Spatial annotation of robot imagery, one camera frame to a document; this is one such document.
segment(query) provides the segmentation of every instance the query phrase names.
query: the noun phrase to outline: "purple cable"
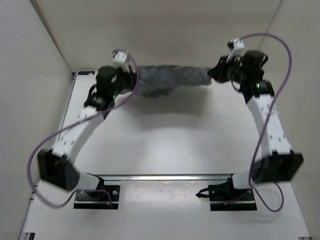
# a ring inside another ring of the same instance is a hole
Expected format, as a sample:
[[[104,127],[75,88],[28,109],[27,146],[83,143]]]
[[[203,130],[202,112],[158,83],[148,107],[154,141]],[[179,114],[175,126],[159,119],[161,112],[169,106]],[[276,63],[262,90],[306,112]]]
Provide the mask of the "purple cable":
[[[110,112],[111,110],[114,110],[114,109],[117,109],[119,107],[121,107],[122,105],[124,105],[125,103],[127,103],[129,101],[129,99],[134,95],[135,91],[137,90],[137,87],[139,85],[139,82],[140,82],[140,72],[139,72],[139,68],[137,66],[137,63],[136,61],[134,60],[134,58],[125,50],[122,50],[122,49],[116,49],[114,50],[112,53],[117,53],[117,52],[125,52],[131,59],[131,61],[133,62],[133,65],[134,65],[134,68],[135,68],[135,74],[136,74],[136,83],[135,83],[135,86],[134,86],[134,89],[132,90],[132,92],[130,93],[130,95],[122,102],[120,103],[118,106],[115,106],[115,107],[109,107],[108,109],[106,110],[103,110],[95,115],[92,115],[90,117],[87,117],[87,118],[84,118],[80,121],[77,121],[69,126],[66,126],[64,128],[62,128],[61,130],[53,133],[52,135],[48,136],[46,139],[44,139],[43,141],[41,141],[36,147],[35,149],[32,151],[30,157],[29,157],[29,160],[28,160],[28,163],[27,163],[27,166],[26,166],[26,172],[27,172],[27,178],[28,178],[28,181],[29,181],[29,184],[31,186],[31,189],[33,192],[35,192],[36,196],[45,204],[47,204],[49,207],[51,208],[55,208],[55,209],[60,209],[62,207],[64,207],[65,205],[68,204],[68,202],[70,202],[71,198],[73,197],[73,195],[78,191],[78,190],[83,190],[85,192],[103,192],[105,193],[107,196],[108,196],[108,199],[110,201],[110,206],[112,208],[112,200],[111,200],[111,196],[110,194],[106,191],[106,190],[103,190],[103,189],[97,189],[97,190],[84,190],[84,189],[76,189],[74,190],[71,195],[69,196],[69,198],[64,202],[64,203],[61,203],[61,204],[56,204],[56,203],[52,203],[50,201],[48,201],[46,199],[45,196],[43,196],[39,191],[37,191],[37,188],[35,187],[35,183],[34,181],[32,180],[32,175],[31,175],[31,163],[32,163],[32,160],[34,158],[34,156],[36,155],[36,152],[41,148],[41,146],[43,144],[45,144],[46,142],[48,142],[50,139],[54,138],[55,136],[59,135],[60,133],[68,130],[68,129],[72,129],[74,128],[75,126],[78,126],[86,121],[89,121],[91,119],[94,119],[95,117],[97,116],[100,116],[102,114],[105,114],[105,113],[108,113]]]
[[[277,183],[274,183],[279,191],[280,191],[280,194],[281,194],[281,205],[278,209],[276,210],[273,210],[271,209],[267,204],[266,202],[264,201],[264,199],[262,198],[262,196],[260,195],[260,193],[258,192],[258,190],[253,186],[252,184],[252,174],[253,174],[253,166],[254,166],[254,163],[255,163],[255,160],[256,160],[256,157],[257,157],[257,154],[258,154],[258,150],[259,150],[259,146],[261,144],[261,141],[262,141],[262,138],[264,137],[265,133],[266,133],[266,129],[267,129],[267,125],[269,123],[269,120],[270,120],[270,116],[272,114],[271,112],[271,109],[274,107],[275,103],[276,103],[276,100],[277,98],[279,97],[280,93],[282,92],[282,90],[284,89],[288,79],[289,79],[289,76],[290,76],[290,73],[291,73],[291,68],[292,68],[292,54],[291,54],[291,51],[290,51],[290,48],[289,46],[279,37],[273,35],[273,34],[270,34],[270,33],[254,33],[254,34],[250,34],[250,35],[247,35],[247,36],[244,36],[244,37],[241,37],[240,40],[244,40],[244,39],[248,39],[248,38],[252,38],[252,37],[257,37],[257,36],[267,36],[267,37],[270,37],[270,38],[273,38],[273,39],[276,39],[278,40],[280,43],[282,43],[282,45],[285,47],[287,53],[288,53],[288,57],[289,57],[289,64],[288,64],[288,70],[287,70],[287,73],[285,75],[285,78],[281,84],[281,86],[279,87],[279,90],[276,92],[276,94],[274,95],[273,97],[273,100],[270,104],[270,107],[269,107],[269,111],[268,111],[268,114],[266,116],[266,119],[265,119],[265,122],[263,124],[263,127],[262,127],[262,130],[261,130],[261,133],[260,133],[260,136],[259,136],[259,140],[256,144],[256,147],[255,147],[255,150],[254,150],[254,153],[253,153],[253,157],[252,157],[252,161],[251,161],[251,165],[250,165],[250,170],[249,170],[249,178],[248,178],[248,182],[249,182],[249,186],[256,192],[256,194],[258,195],[258,197],[261,199],[263,205],[271,212],[273,213],[276,213],[276,212],[279,212],[283,206],[284,206],[284,203],[285,203],[285,197],[284,197],[284,193],[281,189],[281,187],[277,184]]]

